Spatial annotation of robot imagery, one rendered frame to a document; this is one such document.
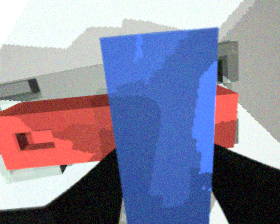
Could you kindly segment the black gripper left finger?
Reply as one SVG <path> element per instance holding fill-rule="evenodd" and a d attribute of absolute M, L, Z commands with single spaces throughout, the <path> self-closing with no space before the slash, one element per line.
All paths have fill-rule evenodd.
<path fill-rule="evenodd" d="M 115 148 L 46 205 L 0 210 L 0 224 L 119 224 L 122 199 Z"/>

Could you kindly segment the blue rectangular block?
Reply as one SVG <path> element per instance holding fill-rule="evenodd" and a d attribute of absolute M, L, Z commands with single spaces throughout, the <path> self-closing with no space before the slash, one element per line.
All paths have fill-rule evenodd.
<path fill-rule="evenodd" d="M 210 224 L 218 39 L 100 37 L 127 224 Z"/>

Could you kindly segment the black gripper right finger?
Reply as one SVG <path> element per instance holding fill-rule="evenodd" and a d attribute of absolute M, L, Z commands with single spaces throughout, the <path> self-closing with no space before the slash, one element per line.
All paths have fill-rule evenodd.
<path fill-rule="evenodd" d="M 214 143 L 212 192 L 228 224 L 280 224 L 280 169 Z"/>

